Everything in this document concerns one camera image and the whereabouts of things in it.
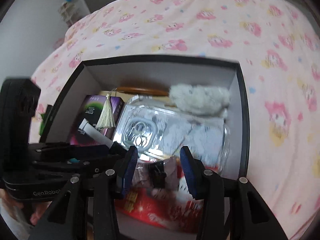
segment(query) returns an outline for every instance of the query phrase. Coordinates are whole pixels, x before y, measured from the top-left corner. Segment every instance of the fluffy white object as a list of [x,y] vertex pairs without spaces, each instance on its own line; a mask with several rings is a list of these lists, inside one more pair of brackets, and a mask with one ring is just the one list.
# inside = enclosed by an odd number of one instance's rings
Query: fluffy white object
[[229,90],[214,86],[171,86],[170,100],[182,111],[195,115],[219,115],[230,104]]

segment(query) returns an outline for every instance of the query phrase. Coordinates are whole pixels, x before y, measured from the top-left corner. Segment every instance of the pink bedsheet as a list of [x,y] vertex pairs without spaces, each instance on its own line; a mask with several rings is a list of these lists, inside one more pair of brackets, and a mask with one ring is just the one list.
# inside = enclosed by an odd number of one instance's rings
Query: pink bedsheet
[[248,178],[288,238],[320,207],[319,38],[283,0],[117,0],[80,20],[35,71],[40,113],[82,60],[168,53],[240,62],[249,100]]

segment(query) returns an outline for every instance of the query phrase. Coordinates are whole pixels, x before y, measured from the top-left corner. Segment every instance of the white wall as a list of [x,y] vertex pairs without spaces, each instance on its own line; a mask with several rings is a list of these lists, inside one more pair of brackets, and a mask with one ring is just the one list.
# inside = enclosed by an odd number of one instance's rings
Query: white wall
[[[58,8],[64,0],[15,0],[0,22],[0,85],[7,76],[31,76],[68,29]],[[77,3],[83,16],[89,10]]]

